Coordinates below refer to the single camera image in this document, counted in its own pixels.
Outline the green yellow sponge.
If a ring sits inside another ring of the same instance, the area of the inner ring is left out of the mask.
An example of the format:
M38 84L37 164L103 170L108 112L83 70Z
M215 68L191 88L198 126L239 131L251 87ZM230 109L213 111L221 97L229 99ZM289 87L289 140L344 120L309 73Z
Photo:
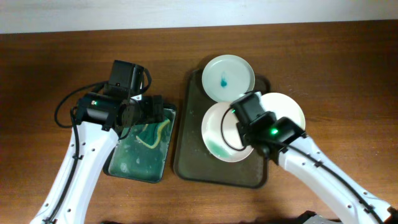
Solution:
M159 123L144 124L141 132L136 135L136 139L145 147L155 149L160 143L162 131L169 124L170 120L168 118Z

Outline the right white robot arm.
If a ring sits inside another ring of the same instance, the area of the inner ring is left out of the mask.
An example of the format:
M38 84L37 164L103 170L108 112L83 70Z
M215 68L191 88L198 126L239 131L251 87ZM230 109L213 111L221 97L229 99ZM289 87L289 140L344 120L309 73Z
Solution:
M270 115L244 125L242 140L307 185L342 223L397 223L397 209L370 193L333 163L291 119Z

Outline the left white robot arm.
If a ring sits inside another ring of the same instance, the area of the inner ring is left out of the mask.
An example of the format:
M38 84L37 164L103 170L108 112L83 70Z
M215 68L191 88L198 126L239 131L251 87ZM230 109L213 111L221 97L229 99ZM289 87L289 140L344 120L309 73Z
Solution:
M141 101L89 92L70 110L72 135L62 165L32 223L84 223L103 166L136 124L164 118L160 95Z

